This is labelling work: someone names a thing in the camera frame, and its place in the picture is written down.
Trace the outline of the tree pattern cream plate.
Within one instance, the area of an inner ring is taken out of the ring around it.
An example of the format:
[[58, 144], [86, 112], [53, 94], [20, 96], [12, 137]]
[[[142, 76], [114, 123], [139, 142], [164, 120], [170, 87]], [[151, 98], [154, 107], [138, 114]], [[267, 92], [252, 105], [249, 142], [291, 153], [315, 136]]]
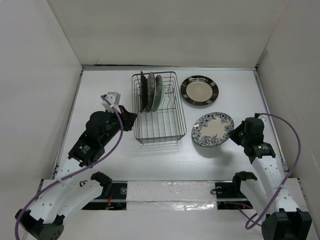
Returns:
[[149, 113], [152, 109], [155, 95], [156, 80], [153, 72], [150, 72], [147, 78], [147, 106], [146, 112]]

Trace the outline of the brown rimmed cream plate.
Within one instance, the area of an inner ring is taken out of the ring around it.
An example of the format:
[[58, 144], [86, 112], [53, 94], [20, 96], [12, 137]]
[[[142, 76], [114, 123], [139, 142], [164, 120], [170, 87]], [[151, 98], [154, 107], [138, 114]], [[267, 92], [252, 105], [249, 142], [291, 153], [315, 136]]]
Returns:
[[148, 80], [144, 73], [140, 72], [140, 112], [142, 113], [148, 104]]

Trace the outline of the blue floral pattern plate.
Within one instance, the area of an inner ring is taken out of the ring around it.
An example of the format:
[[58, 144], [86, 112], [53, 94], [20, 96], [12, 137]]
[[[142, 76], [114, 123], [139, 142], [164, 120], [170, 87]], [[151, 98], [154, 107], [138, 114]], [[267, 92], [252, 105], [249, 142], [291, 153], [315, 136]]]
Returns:
[[223, 112], [211, 112], [200, 117], [192, 127], [192, 140], [202, 147], [216, 147], [229, 139], [235, 127], [233, 119]]

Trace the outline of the teal flower plate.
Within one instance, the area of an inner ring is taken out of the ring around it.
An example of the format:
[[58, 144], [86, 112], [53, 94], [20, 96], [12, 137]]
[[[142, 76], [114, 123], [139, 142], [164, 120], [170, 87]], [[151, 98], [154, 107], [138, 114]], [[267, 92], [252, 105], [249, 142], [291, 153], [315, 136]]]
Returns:
[[157, 75], [155, 77], [155, 91], [154, 91], [154, 98], [151, 107], [151, 111], [155, 112], [158, 110], [160, 103], [162, 102], [164, 96], [164, 81], [161, 75]]

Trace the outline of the black striped rim plate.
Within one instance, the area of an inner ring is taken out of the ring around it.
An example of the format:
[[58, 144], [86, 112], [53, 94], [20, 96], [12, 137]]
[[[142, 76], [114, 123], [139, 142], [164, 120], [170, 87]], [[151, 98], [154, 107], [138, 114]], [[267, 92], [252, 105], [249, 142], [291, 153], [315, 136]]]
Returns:
[[182, 82], [180, 93], [191, 105], [202, 107], [216, 101], [219, 96], [219, 87], [207, 76], [193, 75]]

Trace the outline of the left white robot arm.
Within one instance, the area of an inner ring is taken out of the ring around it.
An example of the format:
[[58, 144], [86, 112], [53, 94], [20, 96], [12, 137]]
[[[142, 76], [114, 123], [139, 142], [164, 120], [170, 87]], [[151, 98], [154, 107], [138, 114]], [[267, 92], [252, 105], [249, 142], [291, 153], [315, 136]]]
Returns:
[[114, 112], [92, 113], [54, 182], [16, 213], [15, 238], [19, 238], [22, 227], [37, 240], [57, 240], [69, 216], [97, 197], [107, 198], [112, 191], [112, 179], [93, 167], [110, 155], [105, 146], [111, 139], [131, 131], [136, 118], [137, 114], [122, 105]]

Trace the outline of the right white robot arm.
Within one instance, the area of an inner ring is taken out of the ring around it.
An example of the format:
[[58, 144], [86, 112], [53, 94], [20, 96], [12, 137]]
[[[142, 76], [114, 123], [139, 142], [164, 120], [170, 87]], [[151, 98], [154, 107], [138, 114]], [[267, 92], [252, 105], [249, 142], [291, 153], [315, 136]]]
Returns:
[[286, 187], [299, 157], [288, 173], [278, 166], [273, 147], [264, 141], [264, 122], [261, 113], [248, 117], [229, 133], [229, 138], [243, 147], [255, 173], [237, 172], [231, 191], [248, 199], [256, 214], [250, 217], [245, 229], [261, 225], [265, 240], [305, 240], [312, 225], [308, 211], [302, 211]]

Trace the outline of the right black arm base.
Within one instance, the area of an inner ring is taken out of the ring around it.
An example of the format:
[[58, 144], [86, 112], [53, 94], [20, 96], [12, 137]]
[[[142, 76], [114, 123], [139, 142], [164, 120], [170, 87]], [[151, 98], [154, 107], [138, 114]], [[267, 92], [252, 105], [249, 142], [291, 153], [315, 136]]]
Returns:
[[[216, 182], [214, 184], [214, 189], [210, 191], [212, 195], [216, 196], [216, 199], [247, 199], [244, 194], [237, 191], [233, 183], [229, 182]], [[218, 201], [218, 210], [248, 210], [253, 209], [249, 201]]]

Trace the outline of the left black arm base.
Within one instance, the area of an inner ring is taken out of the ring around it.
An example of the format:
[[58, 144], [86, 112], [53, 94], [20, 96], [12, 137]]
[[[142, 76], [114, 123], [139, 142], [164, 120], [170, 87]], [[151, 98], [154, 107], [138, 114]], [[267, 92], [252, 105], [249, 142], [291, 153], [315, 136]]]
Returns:
[[82, 210], [90, 211], [121, 211], [127, 209], [127, 181], [114, 181], [110, 190], [103, 190], [102, 194], [86, 204]]

